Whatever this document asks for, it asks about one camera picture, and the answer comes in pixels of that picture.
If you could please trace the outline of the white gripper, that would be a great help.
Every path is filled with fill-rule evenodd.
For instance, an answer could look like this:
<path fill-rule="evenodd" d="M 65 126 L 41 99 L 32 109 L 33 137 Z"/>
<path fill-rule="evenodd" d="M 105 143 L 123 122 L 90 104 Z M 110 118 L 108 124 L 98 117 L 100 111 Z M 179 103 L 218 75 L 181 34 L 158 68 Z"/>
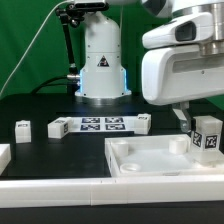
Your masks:
<path fill-rule="evenodd" d="M 191 131 L 191 117 L 183 101 L 224 94 L 224 53 L 203 55 L 200 49 L 213 34 L 213 16 L 203 12 L 175 18 L 142 37 L 148 50 L 141 65 L 143 97 L 153 105 L 175 103 L 184 133 Z"/>

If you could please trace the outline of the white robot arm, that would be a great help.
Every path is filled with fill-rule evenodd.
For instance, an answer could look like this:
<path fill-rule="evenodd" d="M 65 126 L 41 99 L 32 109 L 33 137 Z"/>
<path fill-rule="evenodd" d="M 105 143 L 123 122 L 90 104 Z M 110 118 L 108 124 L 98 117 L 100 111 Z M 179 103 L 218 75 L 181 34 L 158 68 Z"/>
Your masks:
<path fill-rule="evenodd" d="M 130 93 L 119 26 L 102 11 L 136 1 L 151 15 L 171 19 L 142 36 L 143 97 L 152 105 L 171 104 L 181 129 L 189 132 L 189 102 L 224 94 L 224 0 L 75 0 L 75 7 L 87 12 L 79 96 L 102 102 Z"/>

